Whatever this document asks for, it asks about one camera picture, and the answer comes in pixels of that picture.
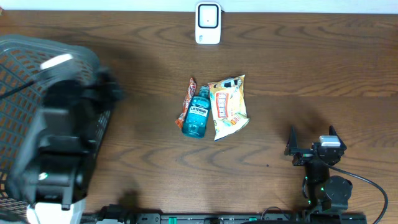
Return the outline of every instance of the wood grain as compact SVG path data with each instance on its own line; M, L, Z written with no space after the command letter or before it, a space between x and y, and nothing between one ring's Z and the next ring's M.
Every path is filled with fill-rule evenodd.
M223 14L222 41L201 46L193 13L6 11L0 34L82 45L126 91L90 185L87 210L109 203L163 212L261 212L306 206L304 171L283 156L289 126L308 146L334 125L348 150L337 167L385 188L398 216L398 16ZM250 123L218 142L182 136L174 120L190 77L246 74ZM373 222L383 198L359 180L349 211Z

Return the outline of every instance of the blue mouthwash bottle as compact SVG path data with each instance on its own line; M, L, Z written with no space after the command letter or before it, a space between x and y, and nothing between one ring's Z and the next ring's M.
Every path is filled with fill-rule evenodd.
M199 95L194 96L188 109L182 133L194 138L203 138L206 132L207 118L210 113L209 87L200 87Z

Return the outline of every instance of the mesh basket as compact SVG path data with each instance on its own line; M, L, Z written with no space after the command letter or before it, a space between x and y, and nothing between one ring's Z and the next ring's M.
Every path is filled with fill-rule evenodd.
M0 37L0 95L35 78L40 64L60 54L72 54L80 67L79 81L84 85L96 79L93 71L100 65L97 56L84 47L21 35ZM37 107L47 86L32 85L0 101L0 208L25 215L26 203L9 198L7 175L28 133ZM108 123L110 111L98 120L98 147Z

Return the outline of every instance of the black cable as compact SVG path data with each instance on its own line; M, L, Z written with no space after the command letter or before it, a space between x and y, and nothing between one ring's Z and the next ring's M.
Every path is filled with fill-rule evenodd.
M27 83L25 83L25 84L23 84L23 85L21 85L21 86L19 86L17 88L14 88L14 89L10 90L8 92L5 92L3 95L0 96L0 100L3 100L5 98L7 98L8 96L11 96L11 95L13 95L13 94L25 89L25 88L30 87L34 83L35 83L35 81L30 81L30 82L27 82Z
M288 220L289 220L289 217L284 213L284 211L282 211L282 209L280 209L279 207L276 207L276 206L271 206L271 207L269 207L269 208L267 208L262 214L261 214L261 220L264 220L265 219L265 214L268 212L268 210L270 210L271 208L277 208L277 209L279 209L279 211L283 214L283 216L284 217L286 217Z
M375 188L377 188L377 189L379 189L379 190L381 191L381 193L382 193L383 196L384 196L384 206L383 206L383 209L381 210L380 215L378 216L378 218L376 219L376 221L374 221L373 224L379 223L379 221L381 220L381 218L384 216L384 214L385 214L385 212L386 212L386 210L387 210L387 206L388 206L388 197L387 197L387 193L384 191L384 189L383 189L382 187L380 187L379 185L377 185L377 183L375 183L375 182L373 182L373 181L371 181L371 180L368 180L368 179L366 179L366 178L364 178L364 177L361 177L360 175L352 174L352 173L350 173L350 172L347 172L347 171L345 171L345 170L341 170L341 169L339 169L339 168L336 168L336 167L333 167L333 166L327 164L325 161L323 161L323 160L321 159L321 157L319 156L319 152L318 152L318 157L319 157L319 159L321 160L322 164L323 164L324 166L327 166L327 168L332 169L332 170L335 170L335 171L338 171L338 172L341 172L342 174L350 175L350 176L352 176L352 177L358 178L359 180L363 180L363 181L365 181L366 183L373 185Z
M307 196L307 191L305 190L305 185L307 184L307 177L304 177L304 179L303 179L303 185L302 185L302 192L303 192L303 195L304 195L304 198L308 198L308 196Z

